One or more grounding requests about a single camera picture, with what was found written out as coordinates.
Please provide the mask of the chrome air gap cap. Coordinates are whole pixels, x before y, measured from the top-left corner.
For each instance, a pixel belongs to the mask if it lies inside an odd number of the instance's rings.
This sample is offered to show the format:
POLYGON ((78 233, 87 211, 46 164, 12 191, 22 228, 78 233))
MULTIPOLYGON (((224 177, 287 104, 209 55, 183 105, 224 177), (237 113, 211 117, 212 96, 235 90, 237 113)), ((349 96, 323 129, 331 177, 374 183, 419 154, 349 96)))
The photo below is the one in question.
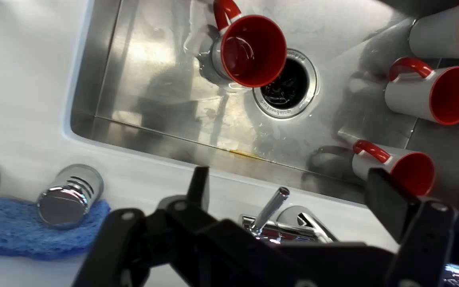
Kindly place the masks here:
POLYGON ((81 224, 104 191, 102 175, 89 165, 62 169, 36 200, 37 214, 46 225, 70 229, 81 224))

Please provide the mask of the white mug red inside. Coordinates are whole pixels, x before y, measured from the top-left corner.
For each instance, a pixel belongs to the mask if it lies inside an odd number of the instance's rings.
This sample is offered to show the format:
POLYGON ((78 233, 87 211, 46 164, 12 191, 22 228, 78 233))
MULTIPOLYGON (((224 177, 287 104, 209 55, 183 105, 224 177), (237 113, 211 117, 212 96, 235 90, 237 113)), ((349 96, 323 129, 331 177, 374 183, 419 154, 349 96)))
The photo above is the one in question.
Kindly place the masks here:
POLYGON ((200 75, 229 90, 249 90, 272 83, 287 59, 287 42, 279 25, 264 15, 245 15, 235 0, 206 3, 214 24, 204 28, 195 56, 200 75))
POLYGON ((435 164, 422 152, 376 145, 359 139, 352 145, 351 167, 355 175, 366 181, 370 169, 384 169, 403 188, 415 196, 427 196, 436 180, 435 164))
POLYGON ((459 5, 416 20, 408 42, 418 58, 459 59, 459 5))
POLYGON ((388 71, 384 99, 394 112, 440 125, 457 125, 459 66, 433 69, 417 58, 399 58, 388 71))

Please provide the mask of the blue sponge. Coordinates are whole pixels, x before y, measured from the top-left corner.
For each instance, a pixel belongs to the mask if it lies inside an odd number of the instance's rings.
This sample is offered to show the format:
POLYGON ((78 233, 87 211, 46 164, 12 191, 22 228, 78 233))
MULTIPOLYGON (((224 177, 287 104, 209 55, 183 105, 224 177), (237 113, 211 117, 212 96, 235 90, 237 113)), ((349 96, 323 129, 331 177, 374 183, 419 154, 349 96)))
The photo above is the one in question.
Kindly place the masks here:
POLYGON ((82 223, 56 229, 40 220, 33 203, 0 197, 0 256, 56 260, 89 251, 111 209, 96 202, 82 223))

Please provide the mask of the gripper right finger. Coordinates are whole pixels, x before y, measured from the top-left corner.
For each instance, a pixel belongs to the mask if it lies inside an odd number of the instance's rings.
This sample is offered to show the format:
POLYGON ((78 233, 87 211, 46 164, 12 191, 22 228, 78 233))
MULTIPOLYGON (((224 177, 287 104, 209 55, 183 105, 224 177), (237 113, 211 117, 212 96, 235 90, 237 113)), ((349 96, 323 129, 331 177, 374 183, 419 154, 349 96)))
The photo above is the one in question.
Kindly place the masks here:
POLYGON ((368 172, 365 204, 399 244, 386 287, 444 287, 447 265, 459 265, 459 212, 414 196, 381 168, 368 172))

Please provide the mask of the chrome tap lever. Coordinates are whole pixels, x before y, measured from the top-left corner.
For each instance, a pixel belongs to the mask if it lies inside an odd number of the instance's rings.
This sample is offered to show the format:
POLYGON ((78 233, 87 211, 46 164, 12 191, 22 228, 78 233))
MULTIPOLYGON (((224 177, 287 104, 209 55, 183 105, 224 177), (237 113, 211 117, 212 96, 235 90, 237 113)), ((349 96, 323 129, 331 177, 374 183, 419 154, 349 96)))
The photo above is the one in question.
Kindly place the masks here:
POLYGON ((290 191, 286 187, 279 187, 259 214, 255 217, 253 223, 249 226, 253 236, 260 236, 263 227, 268 220, 277 212, 279 207, 289 198, 290 191))

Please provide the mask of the chrome tap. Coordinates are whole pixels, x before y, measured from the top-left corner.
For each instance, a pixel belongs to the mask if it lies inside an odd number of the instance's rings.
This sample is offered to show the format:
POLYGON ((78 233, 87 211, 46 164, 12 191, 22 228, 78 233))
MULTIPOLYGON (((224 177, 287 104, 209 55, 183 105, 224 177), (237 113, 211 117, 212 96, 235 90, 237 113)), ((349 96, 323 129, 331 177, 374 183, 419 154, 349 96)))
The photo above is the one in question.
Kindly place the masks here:
MULTIPOLYGON (((252 234, 249 226, 255 216, 241 214, 239 225, 252 234)), ((255 239, 269 244, 288 242, 335 243, 339 239, 306 207, 294 205, 284 209, 277 219, 273 216, 255 239)))

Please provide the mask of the stainless steel sink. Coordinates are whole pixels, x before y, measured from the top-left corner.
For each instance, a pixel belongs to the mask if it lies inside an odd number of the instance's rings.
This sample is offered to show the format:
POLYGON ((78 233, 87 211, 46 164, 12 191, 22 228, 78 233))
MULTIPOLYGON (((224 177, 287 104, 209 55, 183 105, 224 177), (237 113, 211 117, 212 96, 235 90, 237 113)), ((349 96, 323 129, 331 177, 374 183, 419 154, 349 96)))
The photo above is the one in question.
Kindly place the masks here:
MULTIPOLYGON (((211 62, 213 0, 89 0, 70 125, 90 140, 354 203, 350 140, 425 152, 432 197, 459 207, 459 125, 390 111, 386 75, 411 56, 415 21, 459 0, 235 0, 288 42, 278 92, 233 83, 211 62)), ((435 68, 459 60, 430 59, 435 68)))

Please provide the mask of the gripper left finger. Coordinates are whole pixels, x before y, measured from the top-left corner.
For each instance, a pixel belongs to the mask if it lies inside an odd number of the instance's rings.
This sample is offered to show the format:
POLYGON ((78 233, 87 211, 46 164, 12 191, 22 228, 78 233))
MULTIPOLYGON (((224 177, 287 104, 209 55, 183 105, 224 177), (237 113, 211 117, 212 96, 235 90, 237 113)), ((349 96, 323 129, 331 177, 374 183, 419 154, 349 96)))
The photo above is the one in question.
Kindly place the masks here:
POLYGON ((170 265, 190 287, 288 287, 277 252, 231 220, 207 212, 209 168, 196 167, 186 195, 108 214, 72 287, 144 287, 151 269, 170 265))

